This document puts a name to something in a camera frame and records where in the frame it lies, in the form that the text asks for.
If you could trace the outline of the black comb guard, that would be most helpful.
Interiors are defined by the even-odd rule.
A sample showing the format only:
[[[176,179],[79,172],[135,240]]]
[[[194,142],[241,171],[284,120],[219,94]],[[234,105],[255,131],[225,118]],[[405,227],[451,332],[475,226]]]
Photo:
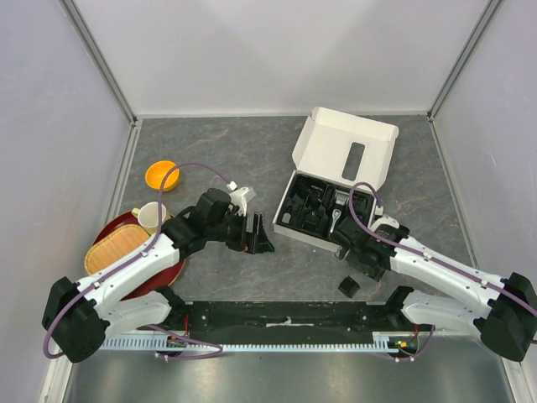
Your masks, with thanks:
[[[339,284],[338,290],[347,298],[353,298],[360,290],[360,285],[351,276],[347,276]]]

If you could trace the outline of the black silver hair clipper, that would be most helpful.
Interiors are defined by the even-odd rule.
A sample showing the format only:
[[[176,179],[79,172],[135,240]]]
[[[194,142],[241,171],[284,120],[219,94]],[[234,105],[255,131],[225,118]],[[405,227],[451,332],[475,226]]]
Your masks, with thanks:
[[[337,222],[340,220],[345,210],[345,205],[347,204],[348,197],[349,191],[335,190],[331,210],[331,224],[328,232],[329,235],[333,234]]]

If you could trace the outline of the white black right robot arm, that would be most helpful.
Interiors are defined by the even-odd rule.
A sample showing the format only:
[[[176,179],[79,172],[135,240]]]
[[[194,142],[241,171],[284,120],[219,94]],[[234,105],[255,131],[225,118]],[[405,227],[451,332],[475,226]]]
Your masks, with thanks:
[[[393,330],[411,323],[466,332],[497,355],[522,362],[536,335],[536,292],[518,273],[490,274],[437,253],[388,216],[371,227],[345,217],[334,224],[337,256],[381,280],[388,271],[415,278],[442,292],[429,296],[410,287],[392,294],[384,320]]]

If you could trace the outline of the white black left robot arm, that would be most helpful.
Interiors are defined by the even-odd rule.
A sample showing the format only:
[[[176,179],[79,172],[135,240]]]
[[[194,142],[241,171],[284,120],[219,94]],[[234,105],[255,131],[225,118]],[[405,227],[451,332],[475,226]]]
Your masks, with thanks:
[[[131,293],[209,242],[247,254],[272,253],[261,213],[254,214],[253,229],[247,230],[247,207],[254,196],[251,187],[231,193],[211,188],[194,206],[165,221],[159,233],[104,270],[78,281],[57,280],[42,319],[44,355],[55,358],[49,351],[54,342],[61,355],[79,363],[108,339],[139,327],[180,327],[185,303],[167,285],[135,298]]]

